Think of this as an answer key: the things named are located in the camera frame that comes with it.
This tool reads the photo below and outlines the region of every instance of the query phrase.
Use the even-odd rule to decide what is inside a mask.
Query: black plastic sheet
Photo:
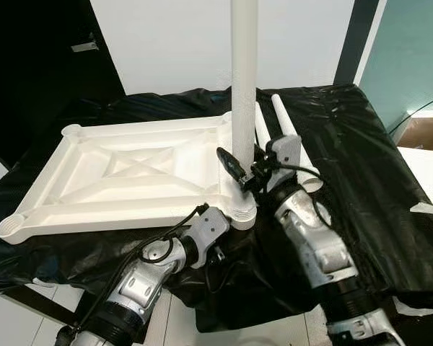
[[[281,95],[313,164],[346,205],[352,227],[341,235],[369,290],[433,304],[433,215],[409,211],[429,199],[366,97],[350,85],[275,92]],[[257,100],[271,137],[276,137],[281,130],[271,104],[273,93],[258,90]],[[228,110],[230,90],[139,94],[107,106],[75,102],[0,180],[0,220],[14,212],[68,124],[206,117]],[[323,193],[320,190],[316,198],[327,204]],[[34,236],[16,246],[0,240],[0,292],[39,278],[98,293],[121,258],[156,231]],[[196,309],[200,330],[247,327],[316,305],[287,238],[262,210],[252,230],[231,230],[218,245],[226,255],[224,262],[214,261],[211,253],[206,270],[184,270],[166,285]],[[222,288],[212,293],[225,277]]]

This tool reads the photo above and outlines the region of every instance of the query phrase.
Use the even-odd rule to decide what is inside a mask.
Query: white tray
[[[197,205],[220,208],[239,229],[255,222],[217,158],[232,147],[230,112],[219,117],[65,127],[0,238],[171,226]]]

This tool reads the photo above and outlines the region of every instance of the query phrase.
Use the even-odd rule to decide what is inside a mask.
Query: white plastic rod
[[[282,103],[281,97],[278,94],[274,94],[271,97],[273,101],[274,110],[276,111],[277,120],[281,126],[282,133],[286,136],[297,135],[294,124],[292,124],[289,114],[287,114],[286,108]],[[308,168],[316,173],[319,173],[318,169],[311,163],[310,157],[308,156],[305,147],[302,144],[300,149],[300,166]],[[318,179],[310,173],[298,171],[297,172],[298,183],[305,188],[307,192],[314,192],[319,190],[323,186],[323,181]]]
[[[253,163],[258,0],[231,1],[232,154],[246,172]]]
[[[261,112],[258,102],[255,104],[255,130],[258,137],[258,145],[263,150],[266,150],[266,144],[271,140],[268,128],[266,127],[265,118]]]

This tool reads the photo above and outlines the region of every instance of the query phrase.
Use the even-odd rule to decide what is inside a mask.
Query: white floor
[[[82,290],[67,285],[31,287],[74,311]],[[53,346],[62,324],[0,296],[0,346]],[[201,334],[194,312],[165,291],[156,305],[145,341],[146,346],[329,346],[322,310],[256,327]]]

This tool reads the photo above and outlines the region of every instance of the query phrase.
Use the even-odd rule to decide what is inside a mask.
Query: white cylindrical pole
[[[232,154],[246,172],[253,163],[258,0],[231,1]]]
[[[273,101],[274,110],[276,111],[277,120],[281,126],[282,133],[286,136],[297,135],[297,131],[290,120],[289,114],[287,114],[281,97],[278,94],[274,94],[271,97],[271,101]],[[308,156],[303,144],[300,149],[300,166],[319,173],[319,170],[312,165],[310,157]],[[318,179],[307,172],[298,171],[297,179],[298,183],[301,184],[307,192],[317,191],[323,186],[323,181],[321,179]]]
[[[266,150],[266,144],[271,140],[271,137],[258,102],[255,104],[255,130],[257,132],[258,145],[263,150]]]

